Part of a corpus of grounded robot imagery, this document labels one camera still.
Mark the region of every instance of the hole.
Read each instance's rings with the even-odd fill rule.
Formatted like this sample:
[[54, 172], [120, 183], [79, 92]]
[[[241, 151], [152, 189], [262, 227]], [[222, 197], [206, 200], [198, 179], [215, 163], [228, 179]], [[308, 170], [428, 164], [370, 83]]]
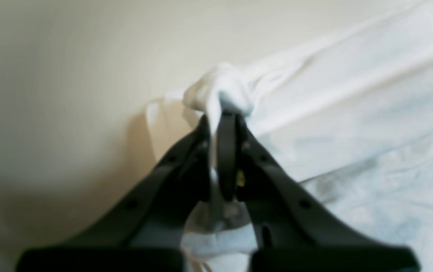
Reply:
[[310, 203], [307, 200], [299, 201], [299, 205], [305, 210], [310, 209]]
[[134, 210], [137, 207], [138, 203], [137, 200], [131, 200], [127, 203], [126, 209], [127, 210]]
[[262, 227], [262, 238], [263, 238], [263, 245], [265, 247], [271, 247], [273, 245], [272, 235], [270, 234], [270, 229], [267, 226]]

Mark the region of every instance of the clamp jaw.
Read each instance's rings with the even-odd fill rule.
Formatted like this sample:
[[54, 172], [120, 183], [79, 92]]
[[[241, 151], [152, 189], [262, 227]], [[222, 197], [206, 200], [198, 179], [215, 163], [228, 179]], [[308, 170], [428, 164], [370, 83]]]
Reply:
[[[202, 117], [101, 220], [57, 246], [26, 251], [16, 270], [185, 271], [185, 221], [211, 195], [209, 140]], [[241, 116], [222, 115], [217, 153], [224, 199], [244, 202], [254, 225], [259, 250], [251, 271], [420, 270], [407, 247], [369, 239], [327, 211], [285, 174]]]

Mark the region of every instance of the cream wall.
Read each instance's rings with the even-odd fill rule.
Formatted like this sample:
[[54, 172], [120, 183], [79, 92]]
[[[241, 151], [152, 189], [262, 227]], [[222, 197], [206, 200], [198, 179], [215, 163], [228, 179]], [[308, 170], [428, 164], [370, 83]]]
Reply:
[[416, 0], [0, 0], [0, 271], [154, 164], [145, 103]]

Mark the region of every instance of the white fabric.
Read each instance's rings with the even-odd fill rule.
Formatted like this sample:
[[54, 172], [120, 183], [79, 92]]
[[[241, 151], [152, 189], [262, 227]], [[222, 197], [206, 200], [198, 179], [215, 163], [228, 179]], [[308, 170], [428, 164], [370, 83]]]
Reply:
[[[381, 241], [411, 246], [423, 271], [433, 272], [433, 1], [236, 73], [257, 71], [247, 72], [256, 78], [282, 67], [293, 72], [282, 73], [284, 80], [276, 81], [259, 107], [244, 111], [253, 112], [247, 119], [251, 131], [294, 179], [331, 172], [303, 184], [348, 224]], [[198, 83], [204, 85], [204, 79]], [[182, 91], [176, 91], [147, 107], [157, 159], [195, 125], [197, 115], [185, 112], [190, 125], [182, 118], [181, 100]], [[206, 247], [185, 236], [183, 249], [208, 258], [208, 248], [211, 253], [237, 249], [220, 241], [246, 236], [210, 235], [203, 238], [212, 241]]]

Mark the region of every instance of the white sheet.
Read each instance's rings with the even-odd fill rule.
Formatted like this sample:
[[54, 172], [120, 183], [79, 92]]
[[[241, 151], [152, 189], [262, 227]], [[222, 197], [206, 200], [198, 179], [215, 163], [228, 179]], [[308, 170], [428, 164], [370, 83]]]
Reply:
[[[256, 63], [289, 58], [306, 64], [262, 100], [251, 131], [294, 179], [331, 172], [303, 184], [348, 224], [411, 246], [433, 272], [433, 1]], [[196, 120], [183, 121], [180, 98], [147, 107], [157, 159]]]

